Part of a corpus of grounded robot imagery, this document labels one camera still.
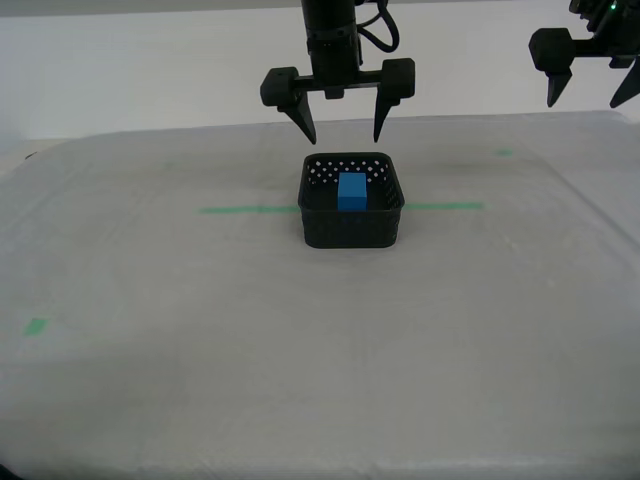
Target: black basket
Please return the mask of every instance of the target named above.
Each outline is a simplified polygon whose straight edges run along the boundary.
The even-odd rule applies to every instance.
[[[341,172],[367,175],[366,211],[338,211]],[[404,196],[387,155],[319,153],[304,161],[298,205],[310,247],[386,248],[396,242]]]

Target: white wall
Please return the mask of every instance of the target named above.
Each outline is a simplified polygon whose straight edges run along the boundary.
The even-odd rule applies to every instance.
[[[546,77],[527,45],[544,26],[586,36],[567,3],[394,5],[395,56],[416,60],[418,85],[392,115],[545,111]],[[260,83],[270,67],[310,68],[297,8],[4,18],[0,45],[0,128],[26,138],[284,121],[262,106]],[[378,68],[385,56],[365,45],[365,67]],[[607,109],[625,75],[602,59],[574,73],[558,111]],[[317,94],[312,109],[316,120],[371,117],[374,99]],[[622,111],[640,119],[640,100]]]

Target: table surface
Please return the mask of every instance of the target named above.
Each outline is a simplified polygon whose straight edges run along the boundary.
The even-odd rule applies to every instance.
[[[640,477],[640,136],[392,119],[386,250],[302,240],[371,121],[105,135],[0,179],[0,463],[38,478]]]

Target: blue cube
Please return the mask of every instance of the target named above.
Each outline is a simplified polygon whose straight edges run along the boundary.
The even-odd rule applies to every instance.
[[[364,211],[367,209],[367,175],[341,173],[338,179],[338,211]]]

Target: green tape mark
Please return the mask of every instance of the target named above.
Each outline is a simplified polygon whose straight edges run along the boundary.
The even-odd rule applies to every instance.
[[[297,205],[285,205],[283,207],[245,206],[245,207],[209,207],[201,208],[198,213],[204,215],[228,215],[234,213],[296,213],[300,209]]]
[[[49,320],[44,318],[32,318],[29,325],[27,325],[24,329],[25,337],[34,337],[36,335],[40,335],[45,328],[47,328],[47,324]]]
[[[483,210],[484,203],[407,203],[405,210]]]
[[[500,150],[496,151],[496,155],[498,155],[499,157],[512,157],[513,150],[511,150],[510,148],[501,148]]]

